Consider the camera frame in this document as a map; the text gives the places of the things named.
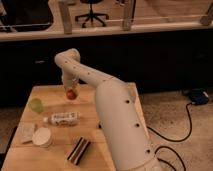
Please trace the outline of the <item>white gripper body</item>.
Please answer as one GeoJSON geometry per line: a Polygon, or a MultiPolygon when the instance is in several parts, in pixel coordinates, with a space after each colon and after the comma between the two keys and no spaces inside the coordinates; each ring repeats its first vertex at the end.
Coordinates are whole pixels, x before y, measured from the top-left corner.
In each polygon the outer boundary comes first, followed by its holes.
{"type": "Polygon", "coordinates": [[[76,75],[68,74],[67,72],[62,72],[62,83],[66,91],[77,90],[77,85],[79,83],[79,78],[76,75]]]}

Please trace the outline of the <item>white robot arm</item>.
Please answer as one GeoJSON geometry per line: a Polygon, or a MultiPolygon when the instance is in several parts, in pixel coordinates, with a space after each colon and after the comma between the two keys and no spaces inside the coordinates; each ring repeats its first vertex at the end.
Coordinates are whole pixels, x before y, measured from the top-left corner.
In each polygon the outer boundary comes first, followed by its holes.
{"type": "Polygon", "coordinates": [[[80,63],[72,48],[58,53],[65,91],[79,79],[95,88],[95,106],[116,171],[163,171],[135,108],[135,94],[122,80],[80,63]]]}

